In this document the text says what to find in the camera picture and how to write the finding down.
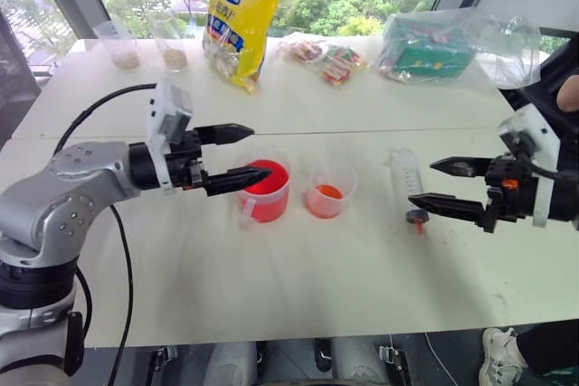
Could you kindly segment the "person's bare hand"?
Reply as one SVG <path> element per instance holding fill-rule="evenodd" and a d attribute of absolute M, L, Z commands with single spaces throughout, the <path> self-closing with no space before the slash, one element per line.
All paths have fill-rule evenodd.
<path fill-rule="evenodd" d="M 564 113 L 579 109 L 579 75 L 570 76 L 561 86 L 556 96 L 556 105 Z"/>

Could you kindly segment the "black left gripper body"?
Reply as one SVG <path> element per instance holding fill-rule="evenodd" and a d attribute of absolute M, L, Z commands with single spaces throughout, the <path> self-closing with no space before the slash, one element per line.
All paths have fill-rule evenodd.
<path fill-rule="evenodd" d="M 165 155 L 166 165 L 172 185 L 183 190 L 202 188 L 207 177 L 204 170 L 202 146 L 211 138 L 209 127 L 187 130 L 180 141 L 169 145 L 170 152 Z"/>

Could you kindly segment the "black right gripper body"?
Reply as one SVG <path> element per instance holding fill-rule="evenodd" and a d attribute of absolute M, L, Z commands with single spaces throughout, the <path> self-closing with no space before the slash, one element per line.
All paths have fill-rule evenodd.
<path fill-rule="evenodd" d="M 516 222 L 533 215 L 538 179 L 511 155 L 489 160 L 484 173 L 488 202 L 479 226 L 492 233 L 498 221 Z"/>

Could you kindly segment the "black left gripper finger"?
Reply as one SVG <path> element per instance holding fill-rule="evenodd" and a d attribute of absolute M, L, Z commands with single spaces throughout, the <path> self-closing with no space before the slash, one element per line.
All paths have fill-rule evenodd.
<path fill-rule="evenodd" d="M 270 174 L 271 169 L 264 167 L 233 168 L 223 174 L 205 176 L 204 189 L 208 196 L 234 193 L 260 183 Z"/>
<path fill-rule="evenodd" d="M 195 127 L 194 132 L 202 145 L 228 145 L 255 134 L 252 128 L 236 123 Z"/>

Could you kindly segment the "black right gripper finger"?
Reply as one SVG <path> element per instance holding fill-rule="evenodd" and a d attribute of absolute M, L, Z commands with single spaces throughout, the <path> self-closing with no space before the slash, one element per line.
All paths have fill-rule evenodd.
<path fill-rule="evenodd" d="M 481 202 L 458 199 L 441 193 L 420 193 L 410 195 L 408 200 L 429 213 L 482 225 L 485 209 Z"/>
<path fill-rule="evenodd" d="M 451 156 L 430 164 L 430 168 L 457 177 L 479 177 L 488 171 L 492 159 L 485 157 Z"/>

